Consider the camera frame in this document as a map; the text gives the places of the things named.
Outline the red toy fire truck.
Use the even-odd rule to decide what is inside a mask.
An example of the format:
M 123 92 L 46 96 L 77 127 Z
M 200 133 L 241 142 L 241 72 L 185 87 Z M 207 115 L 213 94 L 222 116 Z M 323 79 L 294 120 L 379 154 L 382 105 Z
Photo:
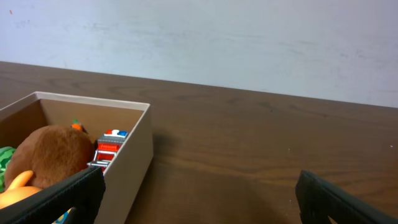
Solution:
M 104 172 L 124 144 L 129 133 L 118 129 L 108 129 L 98 140 L 94 158 L 88 166 L 100 167 Z

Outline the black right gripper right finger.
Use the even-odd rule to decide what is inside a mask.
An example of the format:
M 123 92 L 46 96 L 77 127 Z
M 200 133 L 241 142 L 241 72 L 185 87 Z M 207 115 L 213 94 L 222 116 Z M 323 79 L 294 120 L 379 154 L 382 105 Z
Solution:
M 375 209 L 314 173 L 302 170 L 295 186 L 302 223 L 397 223 L 397 219 Z

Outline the brown plush bear toy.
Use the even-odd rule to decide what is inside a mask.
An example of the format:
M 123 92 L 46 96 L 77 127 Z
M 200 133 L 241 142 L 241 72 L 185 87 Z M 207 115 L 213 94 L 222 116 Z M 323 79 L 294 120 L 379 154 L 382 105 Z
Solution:
M 16 148 L 5 172 L 5 188 L 21 173 L 34 174 L 28 185 L 46 189 L 88 167 L 97 138 L 71 126 L 49 125 L 33 131 Z

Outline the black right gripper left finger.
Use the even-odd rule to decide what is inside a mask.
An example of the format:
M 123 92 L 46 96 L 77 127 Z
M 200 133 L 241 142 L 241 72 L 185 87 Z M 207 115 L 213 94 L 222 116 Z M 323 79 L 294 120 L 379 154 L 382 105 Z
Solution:
M 94 223 L 105 190 L 102 169 L 90 167 L 1 209 L 1 223 L 53 223 L 69 209 L 64 223 Z

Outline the green ridged ball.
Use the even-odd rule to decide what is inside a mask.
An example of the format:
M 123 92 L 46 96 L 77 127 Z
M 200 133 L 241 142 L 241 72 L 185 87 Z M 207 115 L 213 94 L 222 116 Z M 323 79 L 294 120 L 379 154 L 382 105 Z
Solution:
M 5 172 L 6 168 L 12 158 L 12 155 L 15 153 L 16 149 L 10 146 L 2 147 L 0 149 L 0 163 L 1 163 L 1 171 L 0 171 L 0 191 L 3 193 L 5 191 Z

